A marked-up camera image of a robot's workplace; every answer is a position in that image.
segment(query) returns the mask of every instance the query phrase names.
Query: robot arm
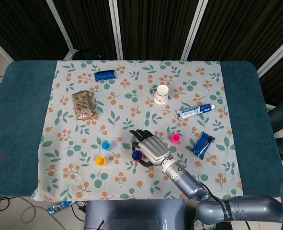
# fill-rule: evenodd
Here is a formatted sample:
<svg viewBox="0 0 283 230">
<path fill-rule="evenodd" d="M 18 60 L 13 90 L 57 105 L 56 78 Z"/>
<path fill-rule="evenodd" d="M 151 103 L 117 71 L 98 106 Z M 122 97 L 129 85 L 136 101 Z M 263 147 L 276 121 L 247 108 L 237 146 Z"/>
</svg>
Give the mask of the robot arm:
<svg viewBox="0 0 283 230">
<path fill-rule="evenodd" d="M 283 184 L 282 204 L 269 196 L 236 196 L 229 200 L 219 200 L 173 159 L 169 149 L 157 136 L 147 130 L 130 132 L 140 141 L 134 142 L 132 149 L 140 148 L 149 159 L 149 162 L 140 161 L 143 166 L 162 166 L 163 172 L 187 198 L 200 201 L 196 213 L 202 223 L 215 224 L 233 220 L 283 222 Z"/>
</svg>

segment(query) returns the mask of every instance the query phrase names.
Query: white paper cup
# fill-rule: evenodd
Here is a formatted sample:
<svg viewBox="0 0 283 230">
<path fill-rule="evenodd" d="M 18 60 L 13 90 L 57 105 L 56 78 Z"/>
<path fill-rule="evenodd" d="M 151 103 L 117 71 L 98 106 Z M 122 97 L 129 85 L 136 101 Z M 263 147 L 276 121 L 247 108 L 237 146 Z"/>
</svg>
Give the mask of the white paper cup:
<svg viewBox="0 0 283 230">
<path fill-rule="evenodd" d="M 156 93 L 154 94 L 154 101 L 157 104 L 165 104 L 168 101 L 169 88 L 166 85 L 160 85 L 157 87 Z"/>
</svg>

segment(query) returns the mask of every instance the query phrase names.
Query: table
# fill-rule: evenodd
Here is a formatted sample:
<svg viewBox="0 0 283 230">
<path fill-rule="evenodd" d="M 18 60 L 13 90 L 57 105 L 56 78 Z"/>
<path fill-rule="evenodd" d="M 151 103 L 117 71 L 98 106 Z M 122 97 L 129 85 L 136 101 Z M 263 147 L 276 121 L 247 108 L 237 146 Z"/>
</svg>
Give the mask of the table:
<svg viewBox="0 0 283 230">
<path fill-rule="evenodd" d="M 37 150 L 55 67 L 54 61 L 19 61 L 5 73 L 0 88 L 0 196 L 29 196 L 36 188 Z M 255 68 L 247 62 L 221 62 L 221 70 L 243 193 L 278 196 L 283 168 Z"/>
</svg>

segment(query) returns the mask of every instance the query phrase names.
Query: black wall panel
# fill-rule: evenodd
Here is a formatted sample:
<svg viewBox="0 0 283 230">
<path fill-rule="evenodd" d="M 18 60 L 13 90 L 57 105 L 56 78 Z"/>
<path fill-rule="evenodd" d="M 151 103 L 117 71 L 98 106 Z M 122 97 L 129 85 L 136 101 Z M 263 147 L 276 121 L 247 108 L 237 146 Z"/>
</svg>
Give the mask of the black wall panel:
<svg viewBox="0 0 283 230">
<path fill-rule="evenodd" d="M 198 0 L 118 0 L 124 59 L 179 60 Z"/>
<path fill-rule="evenodd" d="M 283 44 L 283 0 L 209 0 L 189 60 L 250 61 Z"/>
<path fill-rule="evenodd" d="M 262 93 L 267 104 L 277 105 L 283 99 L 283 57 L 261 78 Z"/>
<path fill-rule="evenodd" d="M 58 60 L 68 52 L 45 0 L 0 0 L 0 46 L 14 60 Z"/>
<path fill-rule="evenodd" d="M 108 0 L 54 0 L 73 47 L 117 59 Z"/>
</svg>

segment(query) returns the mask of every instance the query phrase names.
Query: blue wrapper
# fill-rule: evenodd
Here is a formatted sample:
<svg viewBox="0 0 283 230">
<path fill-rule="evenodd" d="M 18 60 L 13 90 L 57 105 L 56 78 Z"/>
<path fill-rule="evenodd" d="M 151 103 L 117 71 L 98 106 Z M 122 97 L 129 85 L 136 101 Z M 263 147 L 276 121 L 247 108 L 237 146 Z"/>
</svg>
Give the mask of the blue wrapper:
<svg viewBox="0 0 283 230">
<path fill-rule="evenodd" d="M 108 79 L 115 79 L 114 70 L 106 70 L 106 71 L 100 71 L 96 72 L 94 74 L 95 81 L 99 80 L 108 80 Z"/>
<path fill-rule="evenodd" d="M 73 205 L 75 202 L 74 201 L 61 201 L 55 205 L 53 205 L 52 207 L 49 207 L 47 209 L 47 212 L 49 215 L 53 215 L 54 213 L 61 211 L 67 207 L 69 207 L 70 205 Z"/>
<path fill-rule="evenodd" d="M 203 132 L 191 152 L 193 152 L 194 155 L 198 156 L 201 160 L 203 160 L 210 143 L 212 143 L 214 139 L 214 137 Z"/>
</svg>

